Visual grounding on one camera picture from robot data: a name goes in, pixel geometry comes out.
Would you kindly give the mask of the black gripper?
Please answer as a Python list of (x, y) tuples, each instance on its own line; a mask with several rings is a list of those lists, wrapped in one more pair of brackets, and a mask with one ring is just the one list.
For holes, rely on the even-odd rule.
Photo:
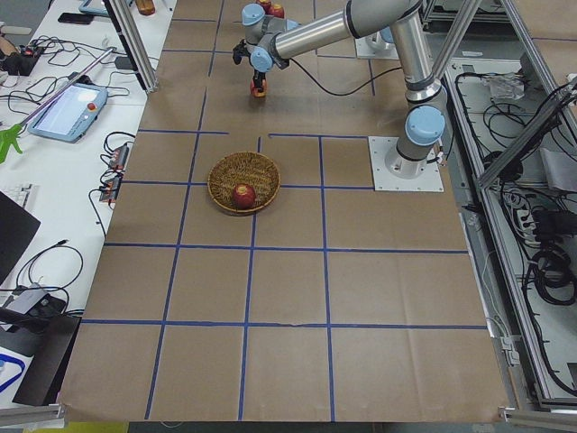
[(253, 71), (251, 90), (264, 90), (265, 89), (265, 73), (260, 72), (257, 69)]

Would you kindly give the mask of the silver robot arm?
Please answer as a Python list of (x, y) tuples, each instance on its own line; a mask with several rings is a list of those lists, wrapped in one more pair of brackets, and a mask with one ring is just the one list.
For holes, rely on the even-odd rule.
[(235, 64), (247, 58), (252, 92), (261, 96), (266, 74), (295, 58), (353, 38), (360, 58), (398, 59), (404, 74), (408, 115), (404, 131), (385, 156), (395, 176), (413, 180), (424, 173), (428, 155), (445, 130), (446, 92), (433, 68), (418, 1), (349, 1), (342, 10), (300, 24), (277, 17), (258, 3), (242, 10), (244, 38), (233, 50)]

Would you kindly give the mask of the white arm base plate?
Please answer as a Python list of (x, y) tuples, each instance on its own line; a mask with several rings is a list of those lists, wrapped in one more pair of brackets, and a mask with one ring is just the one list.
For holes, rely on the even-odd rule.
[(356, 57), (366, 60), (398, 60), (396, 45), (383, 40), (379, 33), (355, 41)]
[(398, 137), (369, 136), (369, 154), (375, 191), (442, 193), (444, 185), (435, 153), (430, 150), (422, 161), (400, 156)]

